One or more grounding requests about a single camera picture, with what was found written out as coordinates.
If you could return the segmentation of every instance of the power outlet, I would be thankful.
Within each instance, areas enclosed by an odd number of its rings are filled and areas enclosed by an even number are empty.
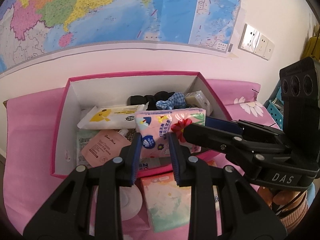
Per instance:
[[[274,50],[275,50],[275,45],[271,41],[269,41],[266,47],[266,51],[263,55],[263,58],[265,58],[266,60],[270,60]]]
[[[254,49],[256,48],[259,35],[260,35],[260,32],[258,30],[246,24],[244,26],[244,32],[241,37],[239,49],[243,49],[245,51],[253,53]]]
[[[266,52],[268,42],[269,40],[263,34],[260,34],[257,46],[253,53],[257,56],[263,57]]]

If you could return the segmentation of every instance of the black round logo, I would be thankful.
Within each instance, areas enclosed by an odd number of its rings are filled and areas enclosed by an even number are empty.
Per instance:
[[[128,116],[128,117],[126,118],[126,120],[127,120],[127,121],[132,121],[132,120],[134,120],[134,116],[133,116],[133,115]]]

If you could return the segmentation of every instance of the white wall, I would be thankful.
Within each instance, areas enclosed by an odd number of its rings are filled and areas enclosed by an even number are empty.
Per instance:
[[[244,21],[276,45],[270,61],[239,49],[234,52],[238,58],[233,59],[143,49],[87,52],[35,64],[2,77],[0,102],[41,90],[64,87],[67,79],[72,76],[137,70],[200,71],[206,78],[257,82],[261,84],[258,99],[264,102],[278,82],[279,69],[300,59],[304,44],[312,33],[315,18],[305,0],[242,0],[242,8],[246,11]],[[239,20],[236,28],[242,29],[243,24]],[[6,110],[1,104],[0,148],[4,151],[6,132]]]

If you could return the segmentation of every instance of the metal screw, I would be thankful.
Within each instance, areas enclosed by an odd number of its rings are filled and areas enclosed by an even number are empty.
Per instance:
[[[198,157],[197,156],[190,156],[188,158],[188,161],[190,161],[191,163],[196,163],[198,161]]]
[[[114,163],[121,163],[123,159],[121,157],[114,157],[112,160]]]
[[[235,168],[230,165],[225,166],[224,169],[226,170],[226,172],[229,172],[229,173],[232,173],[235,170]]]
[[[235,136],[234,139],[238,142],[241,142],[242,141],[242,138],[238,137],[238,136]]]
[[[77,167],[76,167],[76,171],[78,171],[78,172],[83,172],[83,171],[85,171],[85,166],[84,166],[84,165],[79,165],[79,166],[77,166]]]
[[[259,160],[259,161],[264,161],[264,159],[265,159],[264,156],[261,155],[261,154],[256,154],[255,157],[256,157],[256,159]]]

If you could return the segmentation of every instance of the camera lens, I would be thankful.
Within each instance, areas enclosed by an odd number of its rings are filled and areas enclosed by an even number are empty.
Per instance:
[[[296,76],[291,78],[291,92],[294,96],[297,96],[300,92],[300,84]]]
[[[306,75],[303,79],[303,90],[307,96],[310,96],[312,93],[313,84],[309,75]]]
[[[288,92],[288,83],[287,83],[286,80],[284,80],[283,83],[282,83],[282,91],[283,91],[284,93],[287,93],[287,92]]]

